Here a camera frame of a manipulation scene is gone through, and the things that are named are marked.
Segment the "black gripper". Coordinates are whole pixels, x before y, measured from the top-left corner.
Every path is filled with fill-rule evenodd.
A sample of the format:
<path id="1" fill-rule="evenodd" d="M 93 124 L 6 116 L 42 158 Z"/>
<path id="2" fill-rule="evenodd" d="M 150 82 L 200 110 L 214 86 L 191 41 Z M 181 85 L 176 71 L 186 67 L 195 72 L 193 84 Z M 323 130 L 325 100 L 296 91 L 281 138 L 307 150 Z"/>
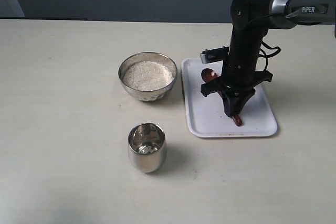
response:
<path id="1" fill-rule="evenodd" d="M 234 28 L 231 35 L 228 56 L 223 62 L 220 77 L 201 85 L 201 94 L 208 96 L 215 92 L 223 93 L 224 112 L 227 116 L 239 115 L 248 100 L 255 94 L 258 84 L 272 80 L 267 70 L 256 71 L 256 64 L 263 37 L 267 29 Z"/>

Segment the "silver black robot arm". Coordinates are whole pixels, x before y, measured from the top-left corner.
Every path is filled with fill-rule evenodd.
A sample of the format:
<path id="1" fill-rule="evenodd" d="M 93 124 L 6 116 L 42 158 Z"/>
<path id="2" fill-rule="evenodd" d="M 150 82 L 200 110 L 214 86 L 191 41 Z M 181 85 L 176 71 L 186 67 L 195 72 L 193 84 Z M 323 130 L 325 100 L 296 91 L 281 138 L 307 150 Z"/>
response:
<path id="1" fill-rule="evenodd" d="M 261 47 L 270 29 L 292 29 L 297 25 L 317 25 L 335 21 L 335 0 L 233 0 L 230 45 L 201 53 L 203 64 L 222 61 L 222 74 L 201 85 L 201 94 L 222 95 L 228 117 L 238 115 L 255 94 L 255 86 L 272 80 L 267 69 L 256 71 L 258 58 L 271 58 Z"/>

